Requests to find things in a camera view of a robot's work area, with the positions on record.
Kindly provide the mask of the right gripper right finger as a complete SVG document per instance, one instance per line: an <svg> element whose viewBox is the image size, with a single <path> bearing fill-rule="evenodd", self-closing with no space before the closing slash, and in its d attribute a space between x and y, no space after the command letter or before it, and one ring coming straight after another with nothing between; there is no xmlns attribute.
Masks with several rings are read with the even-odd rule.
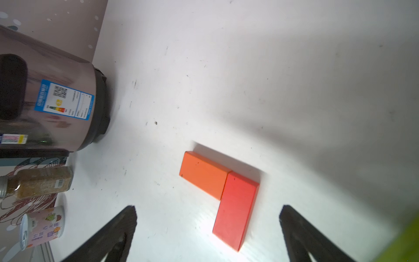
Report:
<svg viewBox="0 0 419 262"><path fill-rule="evenodd" d="M291 262L354 262L292 206L283 206L279 222Z"/></svg>

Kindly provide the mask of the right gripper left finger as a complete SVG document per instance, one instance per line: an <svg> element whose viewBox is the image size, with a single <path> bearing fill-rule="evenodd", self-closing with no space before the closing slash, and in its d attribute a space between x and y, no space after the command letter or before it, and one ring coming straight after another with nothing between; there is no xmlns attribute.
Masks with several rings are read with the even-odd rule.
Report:
<svg viewBox="0 0 419 262"><path fill-rule="evenodd" d="M65 262L125 262L137 225L136 209L125 207L111 221L96 232Z"/></svg>

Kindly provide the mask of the red block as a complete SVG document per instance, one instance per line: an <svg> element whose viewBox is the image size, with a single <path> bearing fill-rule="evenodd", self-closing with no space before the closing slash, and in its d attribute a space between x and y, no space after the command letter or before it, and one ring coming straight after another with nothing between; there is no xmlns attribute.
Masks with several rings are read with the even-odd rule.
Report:
<svg viewBox="0 0 419 262"><path fill-rule="evenodd" d="M260 184L230 172L212 233L238 252L246 237Z"/></svg>

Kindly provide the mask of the orange block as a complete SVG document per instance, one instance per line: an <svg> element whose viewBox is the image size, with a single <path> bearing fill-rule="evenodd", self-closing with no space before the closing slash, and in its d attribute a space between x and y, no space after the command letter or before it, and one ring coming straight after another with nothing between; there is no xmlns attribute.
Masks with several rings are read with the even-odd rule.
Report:
<svg viewBox="0 0 419 262"><path fill-rule="evenodd" d="M224 186L231 169L193 151L186 151L180 169L180 177L204 192L221 200Z"/></svg>

